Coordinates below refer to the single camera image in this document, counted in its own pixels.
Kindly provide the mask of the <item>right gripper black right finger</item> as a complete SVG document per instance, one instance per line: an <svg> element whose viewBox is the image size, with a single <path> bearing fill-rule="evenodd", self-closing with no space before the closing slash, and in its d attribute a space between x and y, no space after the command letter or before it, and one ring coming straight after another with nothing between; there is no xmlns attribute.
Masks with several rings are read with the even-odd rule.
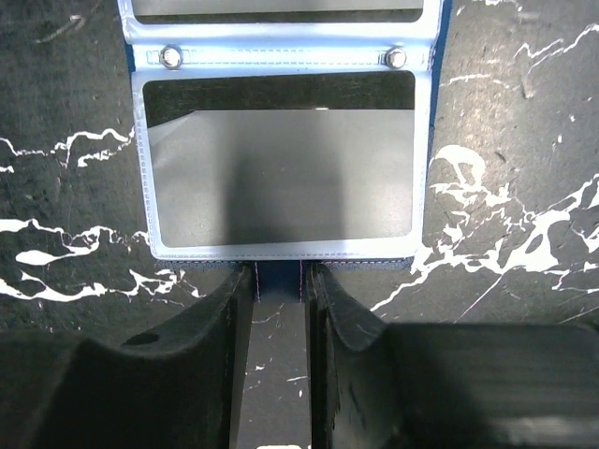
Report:
<svg viewBox="0 0 599 449"><path fill-rule="evenodd" d="M306 271L315 448L594 448L598 333L387 323Z"/></svg>

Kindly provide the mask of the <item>dark mirror-finish card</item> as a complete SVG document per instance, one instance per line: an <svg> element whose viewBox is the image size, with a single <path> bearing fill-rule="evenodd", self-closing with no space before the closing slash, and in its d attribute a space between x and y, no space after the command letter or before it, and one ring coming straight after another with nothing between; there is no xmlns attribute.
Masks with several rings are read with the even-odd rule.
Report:
<svg viewBox="0 0 599 449"><path fill-rule="evenodd" d="M422 1L393 0L158 0L134 1L142 23L414 22Z"/></svg>
<svg viewBox="0 0 599 449"><path fill-rule="evenodd" d="M146 83L163 244L407 235L415 87L408 72Z"/></svg>

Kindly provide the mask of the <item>blue card holder wallet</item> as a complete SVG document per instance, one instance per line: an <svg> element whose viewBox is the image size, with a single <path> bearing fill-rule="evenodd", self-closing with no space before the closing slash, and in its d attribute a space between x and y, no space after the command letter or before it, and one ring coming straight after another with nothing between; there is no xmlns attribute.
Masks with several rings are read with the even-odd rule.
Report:
<svg viewBox="0 0 599 449"><path fill-rule="evenodd" d="M153 257L248 263L261 299L411 266L451 8L120 2Z"/></svg>

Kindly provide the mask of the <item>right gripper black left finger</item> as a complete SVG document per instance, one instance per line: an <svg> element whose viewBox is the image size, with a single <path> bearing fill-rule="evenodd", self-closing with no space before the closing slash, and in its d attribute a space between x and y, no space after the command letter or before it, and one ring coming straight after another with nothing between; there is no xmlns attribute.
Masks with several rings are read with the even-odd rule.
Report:
<svg viewBox="0 0 599 449"><path fill-rule="evenodd" d="M119 347L75 333L1 336L5 448L231 448L253 313L241 266Z"/></svg>

